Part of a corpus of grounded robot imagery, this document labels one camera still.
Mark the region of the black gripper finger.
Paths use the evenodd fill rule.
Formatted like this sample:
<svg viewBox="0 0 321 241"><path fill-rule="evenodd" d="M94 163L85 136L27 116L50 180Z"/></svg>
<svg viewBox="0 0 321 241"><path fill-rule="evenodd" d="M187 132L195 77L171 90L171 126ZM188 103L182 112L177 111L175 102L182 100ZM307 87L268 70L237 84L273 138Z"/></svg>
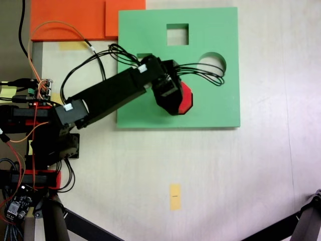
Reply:
<svg viewBox="0 0 321 241"><path fill-rule="evenodd" d="M158 106L164 109L170 115L179 115L179 108L183 100L183 94L179 91L173 92L167 96L157 94L155 100Z"/></svg>

